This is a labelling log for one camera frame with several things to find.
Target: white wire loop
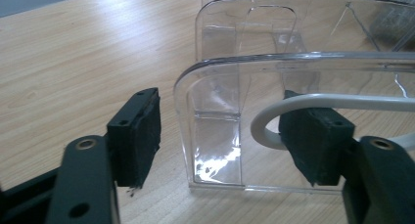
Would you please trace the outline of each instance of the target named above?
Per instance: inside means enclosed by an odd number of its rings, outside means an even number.
[[[415,99],[345,94],[299,95],[279,101],[262,110],[251,123],[251,134],[257,142],[265,147],[287,150],[280,135],[268,130],[266,125],[283,113],[307,108],[415,112]],[[415,150],[415,133],[389,140],[398,143],[407,151]]]

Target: wood grain surface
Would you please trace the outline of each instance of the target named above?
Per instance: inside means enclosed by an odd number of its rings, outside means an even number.
[[[346,223],[339,196],[188,188],[172,88],[195,62],[200,8],[70,0],[0,19],[2,189],[59,166],[70,141],[103,135],[132,94],[157,86],[161,149],[142,190],[118,189],[122,223]]]

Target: light wood tabletop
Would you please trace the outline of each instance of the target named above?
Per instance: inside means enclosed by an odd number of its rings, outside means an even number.
[[[201,0],[70,0],[0,19],[3,190],[60,165],[65,146],[104,135],[142,89],[161,93],[161,149],[142,190],[118,188],[122,223],[346,223],[340,196],[188,187],[174,109],[195,62]]]

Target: curved white rod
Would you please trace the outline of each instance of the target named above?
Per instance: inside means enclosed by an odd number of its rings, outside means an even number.
[[[251,134],[257,142],[265,147],[286,150],[278,133],[268,130],[266,125],[283,113],[307,108],[415,112],[415,99],[344,94],[299,95],[282,100],[262,110],[251,123]],[[415,149],[414,139],[415,133],[411,133],[390,140],[397,142],[406,150],[412,150]]]

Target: dark object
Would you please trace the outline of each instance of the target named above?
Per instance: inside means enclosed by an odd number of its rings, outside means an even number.
[[[119,223],[115,179],[142,187],[160,135],[158,89],[135,94],[105,137],[72,141],[61,167],[0,193],[0,223]]]
[[[415,163],[400,145],[377,137],[356,142],[354,125],[331,109],[285,113],[279,128],[311,184],[338,185],[345,177],[349,223],[415,223]]]

